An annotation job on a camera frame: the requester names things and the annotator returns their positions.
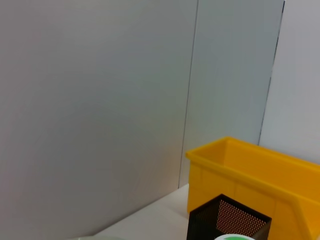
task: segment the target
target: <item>black mesh pen holder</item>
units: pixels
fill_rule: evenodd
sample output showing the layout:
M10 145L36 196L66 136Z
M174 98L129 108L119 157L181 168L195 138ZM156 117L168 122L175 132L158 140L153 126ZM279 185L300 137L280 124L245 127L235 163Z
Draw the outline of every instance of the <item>black mesh pen holder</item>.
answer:
M271 220L221 194L190 213L186 240L214 240L224 234L267 240Z

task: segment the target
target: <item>white table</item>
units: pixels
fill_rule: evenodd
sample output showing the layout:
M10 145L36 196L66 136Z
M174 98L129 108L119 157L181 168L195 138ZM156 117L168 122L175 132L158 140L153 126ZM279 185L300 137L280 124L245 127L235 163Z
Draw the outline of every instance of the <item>white table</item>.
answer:
M125 240L186 240L189 185L146 206L97 236L113 236Z

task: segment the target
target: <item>white partition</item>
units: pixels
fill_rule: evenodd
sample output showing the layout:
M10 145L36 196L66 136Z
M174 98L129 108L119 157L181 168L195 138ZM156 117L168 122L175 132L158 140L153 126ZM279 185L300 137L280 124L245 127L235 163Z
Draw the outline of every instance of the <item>white partition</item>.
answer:
M283 13L262 146L320 163L320 1L288 0Z
M0 239L93 234L178 187L196 0L0 2Z
M282 0L199 0L183 152L224 136L258 143ZM180 185L188 182L182 159Z

